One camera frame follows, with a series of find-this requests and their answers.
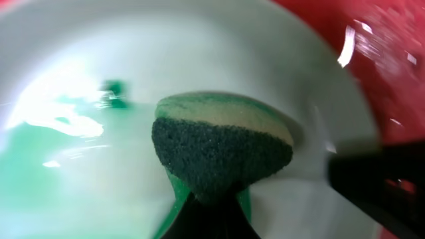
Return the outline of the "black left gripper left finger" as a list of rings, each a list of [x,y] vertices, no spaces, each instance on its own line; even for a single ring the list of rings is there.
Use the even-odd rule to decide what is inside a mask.
[[[202,204],[189,193],[161,239],[260,239],[245,217],[236,196]]]

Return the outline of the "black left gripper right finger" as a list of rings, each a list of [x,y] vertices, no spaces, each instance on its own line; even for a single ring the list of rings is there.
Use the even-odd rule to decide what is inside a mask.
[[[399,238],[424,237],[424,142],[335,155],[327,168],[333,189]]]

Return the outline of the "green scrubbing sponge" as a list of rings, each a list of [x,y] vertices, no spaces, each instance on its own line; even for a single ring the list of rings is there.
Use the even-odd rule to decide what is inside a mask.
[[[164,168],[204,204],[270,177],[294,154],[294,140],[278,112],[232,94],[163,98],[151,137]]]

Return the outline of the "white plate tray corner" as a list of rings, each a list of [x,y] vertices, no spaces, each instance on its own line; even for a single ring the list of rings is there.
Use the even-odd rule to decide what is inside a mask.
[[[1,12],[1,237],[152,238],[175,199],[156,103],[220,92],[277,110],[292,162],[250,189],[263,238],[375,238],[327,183],[336,147],[376,140],[330,47],[269,1],[20,1]]]

